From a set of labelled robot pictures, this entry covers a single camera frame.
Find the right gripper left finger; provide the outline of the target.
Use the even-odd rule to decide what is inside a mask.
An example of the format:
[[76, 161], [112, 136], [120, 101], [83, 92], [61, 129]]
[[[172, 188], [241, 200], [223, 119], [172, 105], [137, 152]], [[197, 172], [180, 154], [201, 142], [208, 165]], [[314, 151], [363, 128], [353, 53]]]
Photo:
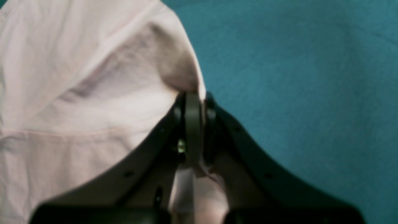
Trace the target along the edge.
[[201, 101], [182, 92], [148, 136], [95, 179], [38, 206], [31, 224], [171, 224], [179, 166], [201, 158]]

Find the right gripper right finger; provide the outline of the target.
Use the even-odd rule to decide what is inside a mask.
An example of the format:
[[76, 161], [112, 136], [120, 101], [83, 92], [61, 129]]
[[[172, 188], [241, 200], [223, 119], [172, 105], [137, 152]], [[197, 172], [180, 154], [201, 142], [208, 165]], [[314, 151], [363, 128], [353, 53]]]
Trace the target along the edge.
[[352, 205], [301, 180], [253, 140], [207, 92], [203, 156], [222, 179], [225, 224], [364, 224]]

